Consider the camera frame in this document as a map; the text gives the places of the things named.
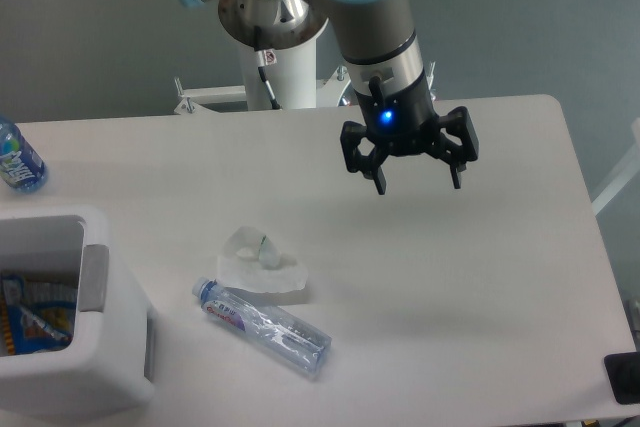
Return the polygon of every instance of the bottle cap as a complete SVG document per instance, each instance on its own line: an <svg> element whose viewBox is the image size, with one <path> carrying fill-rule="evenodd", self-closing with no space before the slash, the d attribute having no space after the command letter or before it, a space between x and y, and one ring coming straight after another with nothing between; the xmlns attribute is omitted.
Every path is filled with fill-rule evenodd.
<svg viewBox="0 0 640 427"><path fill-rule="evenodd" d="M207 285L209 282L211 281L206 277L200 277L198 281L194 284L193 289L191 289L191 293L196 297L200 298L200 294L202 294L202 290L204 289L205 285Z"/></svg>

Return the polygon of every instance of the robotic arm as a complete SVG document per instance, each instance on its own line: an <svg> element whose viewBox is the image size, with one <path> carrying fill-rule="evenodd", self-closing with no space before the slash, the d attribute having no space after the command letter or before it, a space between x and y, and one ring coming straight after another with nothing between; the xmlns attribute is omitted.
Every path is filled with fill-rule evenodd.
<svg viewBox="0 0 640 427"><path fill-rule="evenodd" d="M433 108L409 0L221 0L219 13L227 31L256 50L298 45L328 17L365 123L342 129L347 170L384 194L381 166L389 156L426 153L449 165L460 188L460 172L478 158L478 139L466 107L445 116ZM359 150L365 138L374 145L367 155Z"/></svg>

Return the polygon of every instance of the gray floor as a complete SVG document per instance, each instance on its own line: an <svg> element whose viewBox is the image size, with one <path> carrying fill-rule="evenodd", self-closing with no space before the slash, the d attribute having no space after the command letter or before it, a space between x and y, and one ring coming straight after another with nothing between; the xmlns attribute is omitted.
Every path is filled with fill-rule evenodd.
<svg viewBox="0 0 640 427"><path fill-rule="evenodd" d="M439 97L556 97L590 190L632 145L640 0L412 4L423 55L438 61ZM0 19L0 110L18 121L169 114L175 75L185 87L241 82L213 4L187 11L177 0L0 0ZM319 76L339 62L329 29ZM599 222L622 296L640 296L640 178Z"/></svg>

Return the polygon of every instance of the crumpled tissue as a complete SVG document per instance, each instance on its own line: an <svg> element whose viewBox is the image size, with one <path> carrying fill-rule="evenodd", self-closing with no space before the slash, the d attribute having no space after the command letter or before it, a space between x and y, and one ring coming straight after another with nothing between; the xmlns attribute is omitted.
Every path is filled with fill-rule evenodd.
<svg viewBox="0 0 640 427"><path fill-rule="evenodd" d="M225 287L285 293L304 289L308 277L305 265L281 253L267 234L254 227L240 227L218 256L217 280Z"/></svg>

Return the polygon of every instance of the black object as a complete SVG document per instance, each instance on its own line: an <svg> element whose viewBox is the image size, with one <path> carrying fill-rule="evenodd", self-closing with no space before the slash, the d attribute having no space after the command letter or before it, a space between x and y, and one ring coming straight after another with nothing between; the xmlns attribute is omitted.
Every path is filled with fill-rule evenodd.
<svg viewBox="0 0 640 427"><path fill-rule="evenodd" d="M604 365L616 401L640 404L640 352L607 355Z"/></svg>
<svg viewBox="0 0 640 427"><path fill-rule="evenodd" d="M387 157L429 154L449 164L453 186L459 189L467 162L478 160L478 137L467 108L457 107L445 116L436 114L424 71L411 86L391 97L385 97L378 76L370 79L369 91L371 96L356 92L366 126L345 122L340 134L347 170L362 172L384 195L382 164ZM364 138L374 145L368 155L359 149Z"/></svg>

